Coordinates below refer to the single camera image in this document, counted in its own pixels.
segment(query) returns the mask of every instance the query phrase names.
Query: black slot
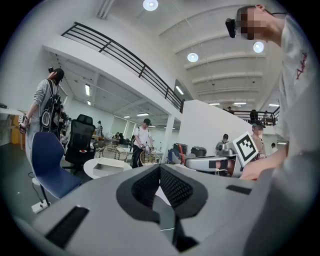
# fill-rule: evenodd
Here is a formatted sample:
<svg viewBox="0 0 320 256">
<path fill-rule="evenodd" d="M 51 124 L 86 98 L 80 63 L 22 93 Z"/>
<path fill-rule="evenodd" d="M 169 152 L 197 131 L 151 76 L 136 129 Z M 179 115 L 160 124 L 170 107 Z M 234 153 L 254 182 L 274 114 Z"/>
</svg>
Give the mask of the black slot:
<svg viewBox="0 0 320 256">
<path fill-rule="evenodd" d="M 226 187 L 226 189 L 234 192 L 238 192 L 241 194 L 245 194 L 245 195 L 249 195 L 252 190 L 251 188 L 246 188 L 246 187 L 236 186 L 236 185 L 229 185 Z"/>
<path fill-rule="evenodd" d="M 75 206 L 45 237 L 56 246 L 64 248 L 88 212 L 87 208 Z"/>
</svg>

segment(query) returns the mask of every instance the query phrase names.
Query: backpack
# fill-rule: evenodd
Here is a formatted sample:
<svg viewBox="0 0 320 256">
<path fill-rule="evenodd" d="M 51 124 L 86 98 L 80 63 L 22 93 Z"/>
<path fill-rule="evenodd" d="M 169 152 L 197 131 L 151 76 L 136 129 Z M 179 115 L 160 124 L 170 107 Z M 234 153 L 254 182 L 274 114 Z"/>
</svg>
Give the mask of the backpack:
<svg viewBox="0 0 320 256">
<path fill-rule="evenodd" d="M 61 97 L 58 95 L 59 87 L 56 89 L 54 94 L 53 82 L 47 79 L 49 83 L 49 89 L 51 97 L 45 104 L 42 115 L 40 116 L 41 132 L 54 133 L 58 130 L 59 119 L 60 119 L 60 103 Z"/>
<path fill-rule="evenodd" d="M 135 141 L 136 141 L 136 137 L 134 137 L 133 140 L 131 141 L 131 147 L 134 146 Z"/>
</svg>

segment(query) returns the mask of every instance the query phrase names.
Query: black metal railing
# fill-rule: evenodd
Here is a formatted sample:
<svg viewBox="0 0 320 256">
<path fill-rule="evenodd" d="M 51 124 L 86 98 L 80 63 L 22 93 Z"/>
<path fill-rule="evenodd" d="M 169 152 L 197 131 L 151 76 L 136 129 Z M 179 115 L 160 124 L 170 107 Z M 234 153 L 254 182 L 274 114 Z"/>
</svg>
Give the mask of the black metal railing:
<svg viewBox="0 0 320 256">
<path fill-rule="evenodd" d="M 62 34 L 62 36 L 86 45 L 115 61 L 119 61 L 153 89 L 158 91 L 168 102 L 182 113 L 183 101 L 179 99 L 166 82 L 145 62 L 118 42 L 78 22 L 75 22 L 71 28 Z"/>
<path fill-rule="evenodd" d="M 280 107 L 274 112 L 264 111 L 241 111 L 234 110 L 234 115 L 252 124 L 255 120 L 261 121 L 266 126 L 275 126 L 278 123 Z"/>
</svg>

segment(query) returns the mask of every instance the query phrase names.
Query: round table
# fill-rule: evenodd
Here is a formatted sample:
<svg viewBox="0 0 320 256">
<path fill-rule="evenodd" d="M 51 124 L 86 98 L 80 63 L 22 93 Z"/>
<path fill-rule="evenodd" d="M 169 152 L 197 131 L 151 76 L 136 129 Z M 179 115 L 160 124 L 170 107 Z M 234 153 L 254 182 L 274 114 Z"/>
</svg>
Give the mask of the round table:
<svg viewBox="0 0 320 256">
<path fill-rule="evenodd" d="M 97 165 L 99 160 L 100 160 L 100 158 L 90 159 L 90 160 L 86 161 L 83 165 L 84 172 L 92 179 L 101 178 L 100 176 L 94 175 L 94 167 Z M 128 171 L 131 169 L 132 169 L 132 167 L 125 162 L 123 165 L 123 171 Z"/>
</svg>

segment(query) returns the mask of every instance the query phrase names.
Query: black pants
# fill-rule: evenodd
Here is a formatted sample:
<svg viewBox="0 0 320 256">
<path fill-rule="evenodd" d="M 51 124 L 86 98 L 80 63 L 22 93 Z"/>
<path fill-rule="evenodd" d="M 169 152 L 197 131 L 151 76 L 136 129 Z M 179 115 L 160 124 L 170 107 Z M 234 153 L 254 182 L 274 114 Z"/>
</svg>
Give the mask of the black pants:
<svg viewBox="0 0 320 256">
<path fill-rule="evenodd" d="M 144 151 L 143 149 L 139 148 L 136 145 L 133 145 L 133 155 L 132 155 L 132 168 L 137 168 L 143 166 L 140 161 L 140 154 Z"/>
</svg>

